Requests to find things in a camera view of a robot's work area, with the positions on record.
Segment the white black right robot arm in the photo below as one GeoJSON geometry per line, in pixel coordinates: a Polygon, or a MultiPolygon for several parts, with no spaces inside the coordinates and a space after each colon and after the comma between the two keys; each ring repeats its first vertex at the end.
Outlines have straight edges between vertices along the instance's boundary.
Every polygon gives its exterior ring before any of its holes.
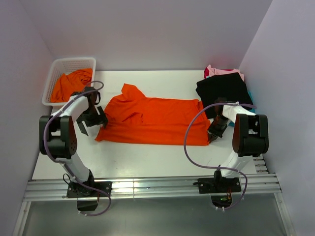
{"type": "Polygon", "coordinates": [[[214,177],[205,184],[210,193],[240,192],[240,171],[252,157],[259,157],[269,148],[268,118],[241,107],[216,105],[215,118],[207,133],[209,142],[222,138],[229,123],[234,123],[233,151],[227,160],[215,170],[214,177]]]}

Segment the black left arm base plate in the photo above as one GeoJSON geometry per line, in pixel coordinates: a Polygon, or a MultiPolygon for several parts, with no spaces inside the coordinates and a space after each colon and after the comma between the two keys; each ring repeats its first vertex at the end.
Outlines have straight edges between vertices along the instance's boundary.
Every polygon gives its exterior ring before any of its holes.
{"type": "Polygon", "coordinates": [[[91,190],[83,187],[82,185],[71,182],[68,186],[67,198],[96,198],[96,197],[106,197],[107,195],[111,195],[112,190],[112,182],[110,181],[97,181],[94,183],[93,188],[99,189],[102,192],[91,190]]]}

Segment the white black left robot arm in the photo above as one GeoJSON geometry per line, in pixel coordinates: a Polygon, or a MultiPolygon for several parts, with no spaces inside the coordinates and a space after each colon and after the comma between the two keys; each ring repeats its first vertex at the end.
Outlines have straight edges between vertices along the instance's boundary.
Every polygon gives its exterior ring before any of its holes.
{"type": "Polygon", "coordinates": [[[84,135],[88,135],[88,127],[105,128],[108,118],[99,102],[100,92],[88,87],[82,92],[74,92],[69,101],[52,115],[39,119],[40,152],[65,169],[69,177],[68,187],[80,197],[91,197],[98,189],[91,170],[83,164],[77,153],[74,125],[77,124],[84,135]]]}

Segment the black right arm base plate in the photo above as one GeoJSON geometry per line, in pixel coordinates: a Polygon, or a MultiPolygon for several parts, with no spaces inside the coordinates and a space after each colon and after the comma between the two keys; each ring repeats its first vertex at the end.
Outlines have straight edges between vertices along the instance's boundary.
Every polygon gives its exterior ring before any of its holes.
{"type": "Polygon", "coordinates": [[[198,186],[198,191],[200,194],[213,194],[213,193],[234,193],[241,192],[241,184],[238,178],[222,178],[220,180],[215,180],[214,177],[211,178],[198,178],[197,182],[193,185],[198,186]]]}

